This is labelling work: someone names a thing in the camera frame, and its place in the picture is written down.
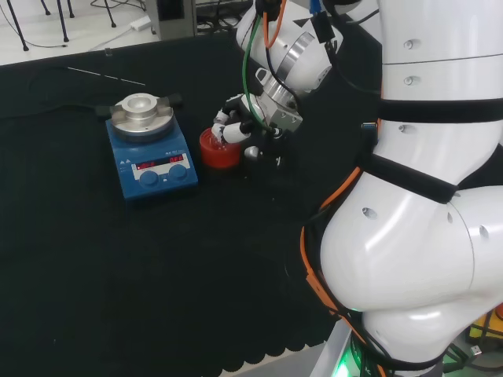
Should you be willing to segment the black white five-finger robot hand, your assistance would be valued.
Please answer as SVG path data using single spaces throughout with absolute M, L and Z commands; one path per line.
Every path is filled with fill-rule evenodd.
M 302 116 L 268 95 L 243 93 L 229 98 L 214 117 L 209 145 L 219 152 L 239 147 L 243 157 L 253 162 L 280 166 L 285 144 L 299 128 Z

